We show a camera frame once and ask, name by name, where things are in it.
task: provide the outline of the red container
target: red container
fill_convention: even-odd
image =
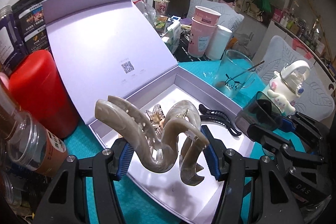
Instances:
[[[47,50],[29,55],[9,79],[9,91],[46,129],[65,138],[76,128],[78,112]]]

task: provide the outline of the green bag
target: green bag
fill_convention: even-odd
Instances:
[[[271,13],[271,4],[269,0],[254,0],[253,3],[261,10],[266,13]]]

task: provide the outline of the gift box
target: gift box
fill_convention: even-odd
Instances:
[[[46,0],[44,17],[53,57],[80,116],[103,148],[118,138],[95,119],[95,103],[108,95],[127,99],[145,112],[161,104],[164,114],[181,100],[196,108],[224,111],[234,122],[241,107],[195,75],[178,66],[154,28],[131,0]],[[233,137],[224,127],[208,125],[227,148],[249,156],[253,142]],[[179,135],[179,150],[186,136]],[[211,223],[223,183],[210,175],[204,155],[198,163],[205,179],[197,186],[182,183],[179,163],[163,174],[145,169],[133,155],[128,176],[153,200],[187,223]]]

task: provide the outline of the pink paper cup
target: pink paper cup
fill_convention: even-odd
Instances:
[[[188,53],[192,57],[202,57],[217,26],[209,26],[192,18]]]
[[[196,6],[194,18],[196,21],[209,26],[217,26],[218,19],[221,17],[219,12],[206,7]]]

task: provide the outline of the gray chair cushion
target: gray chair cushion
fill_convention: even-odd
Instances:
[[[239,24],[244,19],[243,15],[236,13],[229,5],[209,0],[190,0],[187,18],[191,19],[194,16],[196,6],[203,6],[221,13],[218,25],[222,25],[233,32],[238,29]]]
[[[274,71],[280,72],[286,63],[291,64],[296,60],[306,61],[311,68],[310,75],[303,84],[304,92],[295,101],[294,107],[296,111],[317,121],[331,115],[335,107],[334,100],[325,91],[313,64],[293,50],[285,40],[279,36],[273,37],[262,60],[265,60],[265,63],[260,65],[256,71],[266,84],[274,76]]]

